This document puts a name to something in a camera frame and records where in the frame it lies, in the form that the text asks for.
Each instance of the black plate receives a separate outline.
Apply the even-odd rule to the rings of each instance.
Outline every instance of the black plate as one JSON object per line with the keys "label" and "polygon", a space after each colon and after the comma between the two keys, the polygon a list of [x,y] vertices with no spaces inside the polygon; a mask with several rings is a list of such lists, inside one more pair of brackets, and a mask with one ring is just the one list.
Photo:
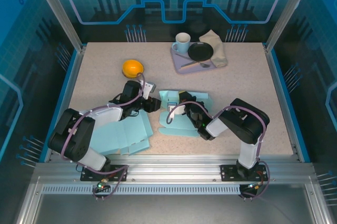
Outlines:
{"label": "black plate", "polygon": [[213,48],[209,43],[195,42],[189,48],[189,57],[197,62],[210,59],[213,55]]}

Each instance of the table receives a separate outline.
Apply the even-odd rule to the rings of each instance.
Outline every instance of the table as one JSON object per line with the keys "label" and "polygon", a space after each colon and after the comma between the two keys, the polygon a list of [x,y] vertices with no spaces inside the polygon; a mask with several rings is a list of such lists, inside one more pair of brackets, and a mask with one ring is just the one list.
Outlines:
{"label": "table", "polygon": [[[220,69],[180,75],[174,70],[171,43],[88,43],[73,91],[70,108],[87,110],[104,105],[123,90],[127,81],[122,64],[139,60],[147,81],[160,90],[207,92],[214,115],[235,98],[264,111],[270,124],[261,154],[292,154],[288,133],[261,43],[225,43],[228,65]],[[148,115],[152,125],[151,147],[140,154],[239,154],[240,140],[226,130],[213,141],[175,137],[158,132],[160,111]]]}

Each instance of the glass panel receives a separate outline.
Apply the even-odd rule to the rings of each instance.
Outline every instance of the glass panel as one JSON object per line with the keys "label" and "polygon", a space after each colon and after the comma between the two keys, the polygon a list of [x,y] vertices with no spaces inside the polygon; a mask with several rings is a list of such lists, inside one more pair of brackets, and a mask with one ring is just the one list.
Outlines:
{"label": "glass panel", "polygon": [[0,5],[0,212],[1,223],[14,223],[73,48],[46,0]]}
{"label": "glass panel", "polygon": [[[318,174],[337,173],[336,0],[301,0],[275,52],[306,148]],[[331,178],[326,175],[321,179]],[[325,191],[335,198],[333,179]]]}
{"label": "glass panel", "polygon": [[61,0],[83,42],[145,41],[132,32],[173,41],[180,31],[196,41],[209,29],[227,42],[264,42],[287,1]]}

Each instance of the blue edge trim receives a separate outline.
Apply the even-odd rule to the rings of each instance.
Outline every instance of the blue edge trim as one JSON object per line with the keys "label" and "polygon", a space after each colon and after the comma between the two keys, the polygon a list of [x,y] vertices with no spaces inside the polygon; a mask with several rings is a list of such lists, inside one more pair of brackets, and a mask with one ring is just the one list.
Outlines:
{"label": "blue edge trim", "polygon": [[77,56],[77,51],[74,50],[73,55],[72,55],[72,59],[70,60],[70,64],[69,64],[69,67],[68,67],[68,70],[67,70],[67,74],[65,75],[65,78],[64,78],[64,82],[63,82],[63,85],[62,85],[60,95],[58,96],[58,100],[57,100],[56,108],[55,108],[55,111],[54,111],[54,115],[53,115],[53,118],[52,118],[52,121],[51,121],[51,125],[49,126],[47,138],[46,138],[46,141],[43,145],[39,162],[44,162],[44,159],[46,158],[47,151],[48,151],[48,146],[47,146],[48,139],[51,136],[51,134],[52,134],[52,132],[53,132],[55,126],[56,126],[56,120],[57,120],[58,114],[60,113],[60,109],[61,109],[61,105],[62,105],[62,102],[63,102],[64,94],[65,94],[65,91],[66,91],[68,83],[69,83],[70,75],[71,75],[71,72],[72,72],[73,67],[74,67],[74,62],[75,62],[76,56]]}
{"label": "blue edge trim", "polygon": [[308,151],[306,150],[306,146],[305,146],[305,143],[304,143],[303,135],[301,133],[301,129],[300,129],[299,123],[298,123],[296,115],[295,115],[294,107],[293,107],[293,104],[291,103],[289,92],[286,88],[285,81],[284,81],[284,78],[283,78],[283,74],[282,74],[282,71],[281,71],[281,67],[279,65],[279,61],[277,60],[276,53],[275,53],[274,49],[272,49],[272,57],[273,57],[275,67],[276,67],[276,70],[277,70],[277,75],[280,78],[280,82],[281,82],[282,90],[284,92],[286,104],[289,108],[290,116],[291,116],[291,119],[292,119],[294,127],[295,127],[295,132],[296,132],[297,138],[299,140],[299,144],[300,144],[301,149],[298,150],[298,151],[302,152],[304,162],[310,162]]}
{"label": "blue edge trim", "polygon": [[[70,79],[71,71],[72,71],[73,66],[74,66],[76,54],[77,54],[77,51],[75,50],[74,53],[73,53],[72,59],[70,61],[70,64],[69,64],[69,68],[68,68],[67,74],[65,76],[60,95],[58,97],[55,112],[54,112],[54,115],[53,115],[53,118],[52,118],[52,121],[51,121],[51,125],[50,125],[49,130],[48,130],[47,139],[50,137],[50,135],[52,134],[52,132],[53,132],[55,126],[56,126],[56,120],[57,120],[58,114],[60,112],[60,108],[61,108],[61,104],[63,102],[65,90],[67,89],[67,86],[68,86],[68,82],[69,82],[69,79]],[[297,134],[297,138],[299,140],[299,144],[300,144],[300,147],[301,147],[304,162],[310,162],[308,151],[306,150],[306,146],[305,146],[304,139],[303,139],[303,136],[302,136],[302,133],[301,133],[301,130],[300,130],[300,126],[299,126],[299,123],[298,123],[296,115],[295,115],[294,107],[291,103],[291,99],[290,99],[289,93],[287,91],[285,81],[284,81],[284,78],[283,78],[283,75],[282,75],[282,71],[281,71],[279,62],[277,60],[276,53],[275,53],[274,49],[272,50],[272,57],[273,57],[275,67],[276,67],[276,70],[277,70],[277,75],[278,75],[278,77],[280,78],[280,81],[281,81],[282,90],[284,92],[286,103],[287,103],[289,111],[290,111],[290,116],[291,116],[292,121],[294,123],[295,131],[296,131],[296,134]],[[47,146],[47,141],[46,141],[44,146],[43,146],[43,150],[42,150],[39,162],[44,162],[44,159],[47,155],[47,151],[48,151],[48,146]]]}

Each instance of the fork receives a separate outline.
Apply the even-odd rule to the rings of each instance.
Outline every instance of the fork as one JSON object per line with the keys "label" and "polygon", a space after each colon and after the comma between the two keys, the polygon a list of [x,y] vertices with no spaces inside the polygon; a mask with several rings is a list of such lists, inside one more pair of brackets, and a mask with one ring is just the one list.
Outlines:
{"label": "fork", "polygon": [[195,60],[193,60],[193,59],[191,59],[191,58],[189,58],[189,57],[185,57],[185,56],[183,56],[183,55],[181,55],[181,54],[177,54],[177,53],[175,53],[175,55],[177,55],[177,56],[179,56],[179,57],[181,57],[181,58],[184,58],[184,59],[190,60],[190,61],[192,61],[192,62],[199,63],[201,67],[210,67],[210,65],[209,65],[209,64],[205,64],[205,63],[202,63],[202,62],[197,62],[197,61],[195,61]]}

